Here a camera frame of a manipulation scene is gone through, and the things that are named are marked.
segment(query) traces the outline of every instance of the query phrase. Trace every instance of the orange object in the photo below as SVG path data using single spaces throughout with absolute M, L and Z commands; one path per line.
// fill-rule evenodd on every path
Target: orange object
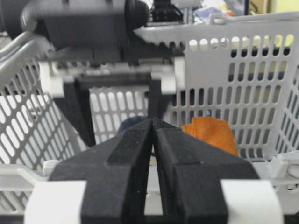
M 192 123 L 183 126 L 185 133 L 200 139 L 223 151 L 238 156 L 233 133 L 224 120 L 211 117 L 197 117 Z

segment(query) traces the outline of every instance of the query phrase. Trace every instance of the white plastic basket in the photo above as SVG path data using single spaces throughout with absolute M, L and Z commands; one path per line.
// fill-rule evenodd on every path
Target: white plastic basket
M 138 30 L 149 42 L 185 46 L 186 89 L 173 98 L 165 121 L 181 127 L 194 116 L 225 119 L 239 155 L 250 161 L 266 163 L 278 153 L 297 150 L 296 18 L 297 14 L 258 17 L 259 21 L 218 18 L 214 25 Z M 36 62 L 48 50 L 52 46 L 44 38 L 25 33 L 0 60 L 0 163 L 22 164 L 41 172 L 44 161 L 64 160 L 86 149 L 51 98 L 41 92 Z M 20 92 L 18 86 L 26 91 Z M 113 137 L 127 117 L 146 115 L 146 91 L 140 86 L 92 90 L 97 143 Z M 287 188 L 287 181 L 277 188 L 284 204 L 290 204 L 286 212 L 299 211 L 299 180 L 291 181 L 294 189 Z M 6 189 L 0 192 L 0 213 L 22 213 L 29 193 Z

